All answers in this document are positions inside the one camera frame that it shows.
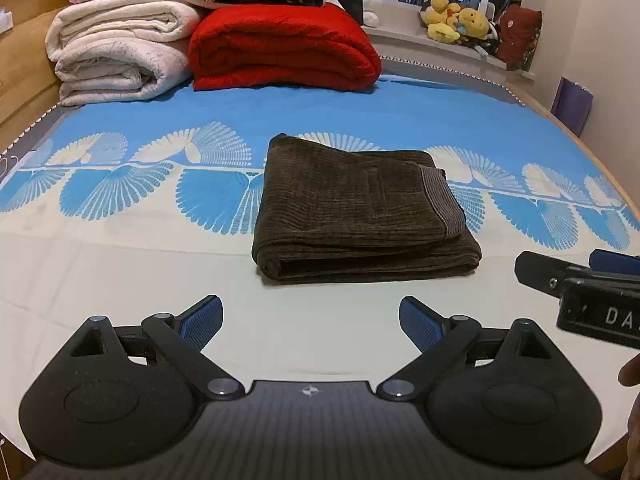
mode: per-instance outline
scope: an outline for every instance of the wooden headboard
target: wooden headboard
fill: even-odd
[[[69,0],[0,0],[14,28],[0,34],[0,152],[58,102],[60,82],[44,50],[53,17]]]

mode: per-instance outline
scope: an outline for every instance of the folded brown towel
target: folded brown towel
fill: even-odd
[[[482,256],[426,152],[344,152],[280,134],[269,143],[252,256],[287,283],[465,274]]]

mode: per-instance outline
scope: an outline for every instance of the blue gripper pad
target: blue gripper pad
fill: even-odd
[[[400,327],[420,352],[439,342],[448,332],[449,320],[407,296],[400,302]]]
[[[589,256],[589,266],[598,272],[640,274],[640,258],[628,254],[596,249]]]
[[[175,320],[180,337],[202,350],[222,327],[222,301],[217,296],[207,296]]]

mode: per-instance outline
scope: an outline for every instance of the screw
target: screw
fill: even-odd
[[[392,379],[382,384],[382,391],[393,397],[406,397],[414,392],[415,387],[409,381]]]
[[[207,384],[207,390],[212,394],[219,395],[221,397],[234,394],[239,389],[240,383],[231,378],[213,379],[212,381],[209,381],[209,384]]]

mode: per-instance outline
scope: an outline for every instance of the logo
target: logo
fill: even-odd
[[[318,390],[315,386],[310,384],[309,386],[305,386],[304,388],[302,388],[300,390],[300,392],[305,394],[307,397],[311,398],[311,397],[316,396],[317,394],[319,394],[320,390]]]

